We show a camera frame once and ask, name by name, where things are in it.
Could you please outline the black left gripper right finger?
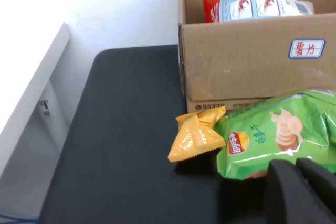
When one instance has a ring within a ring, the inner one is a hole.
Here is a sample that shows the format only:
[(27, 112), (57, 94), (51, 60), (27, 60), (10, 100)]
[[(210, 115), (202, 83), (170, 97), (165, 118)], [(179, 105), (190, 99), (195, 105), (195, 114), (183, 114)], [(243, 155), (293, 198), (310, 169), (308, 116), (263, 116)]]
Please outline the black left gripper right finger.
[(296, 161), (304, 179), (312, 189), (318, 211), (315, 211), (315, 223), (335, 223), (335, 174), (322, 165), (307, 159), (299, 158)]

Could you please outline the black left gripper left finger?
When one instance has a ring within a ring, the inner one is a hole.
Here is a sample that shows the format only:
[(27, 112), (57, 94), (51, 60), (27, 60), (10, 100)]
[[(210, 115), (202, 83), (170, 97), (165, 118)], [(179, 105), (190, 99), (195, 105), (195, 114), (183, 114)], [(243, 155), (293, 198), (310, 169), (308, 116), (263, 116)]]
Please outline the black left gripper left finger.
[(267, 223), (315, 223), (319, 210), (311, 192), (296, 163), (271, 161), (265, 184)]

